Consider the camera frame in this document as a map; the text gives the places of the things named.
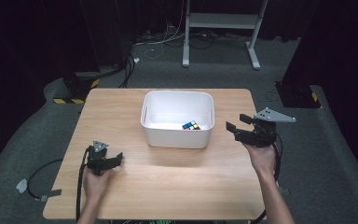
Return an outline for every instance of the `white plastic container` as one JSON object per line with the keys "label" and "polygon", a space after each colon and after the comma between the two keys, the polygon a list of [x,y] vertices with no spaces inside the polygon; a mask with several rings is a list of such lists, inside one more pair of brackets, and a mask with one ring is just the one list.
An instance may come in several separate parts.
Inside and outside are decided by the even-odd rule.
{"label": "white plastic container", "polygon": [[[193,120],[200,130],[183,130]],[[204,148],[214,126],[213,98],[200,91],[151,91],[144,100],[141,123],[152,147]]]}

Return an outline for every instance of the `person's right arm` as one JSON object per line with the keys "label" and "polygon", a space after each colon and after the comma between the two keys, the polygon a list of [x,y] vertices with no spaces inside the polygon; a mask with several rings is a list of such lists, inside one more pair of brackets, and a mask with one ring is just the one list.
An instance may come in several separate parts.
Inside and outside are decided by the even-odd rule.
{"label": "person's right arm", "polygon": [[249,151],[257,174],[269,224],[295,223],[274,178],[275,150],[269,147],[253,147],[243,144]]}

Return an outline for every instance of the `forearm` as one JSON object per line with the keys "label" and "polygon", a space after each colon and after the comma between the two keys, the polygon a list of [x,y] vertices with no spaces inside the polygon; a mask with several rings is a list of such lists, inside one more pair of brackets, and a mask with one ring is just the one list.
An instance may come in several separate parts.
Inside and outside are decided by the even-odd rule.
{"label": "forearm", "polygon": [[77,224],[94,223],[98,215],[99,200],[87,200]]}
{"label": "forearm", "polygon": [[259,175],[258,178],[266,206],[268,223],[295,223],[286,202],[279,192],[273,175]]}

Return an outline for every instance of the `person's right hand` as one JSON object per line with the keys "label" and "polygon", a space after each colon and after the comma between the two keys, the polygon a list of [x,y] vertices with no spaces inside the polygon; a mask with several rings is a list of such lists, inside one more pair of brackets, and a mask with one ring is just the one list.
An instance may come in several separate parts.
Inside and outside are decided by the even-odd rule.
{"label": "person's right hand", "polygon": [[274,175],[275,150],[268,147],[254,147],[243,144],[249,151],[251,163],[257,175]]}

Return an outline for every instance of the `rubik's cube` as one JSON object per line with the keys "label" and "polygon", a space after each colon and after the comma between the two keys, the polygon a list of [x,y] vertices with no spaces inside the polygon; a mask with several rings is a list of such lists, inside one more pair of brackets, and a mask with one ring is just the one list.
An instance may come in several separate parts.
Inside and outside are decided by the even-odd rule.
{"label": "rubik's cube", "polygon": [[194,120],[182,125],[182,128],[183,130],[200,130],[200,126]]}

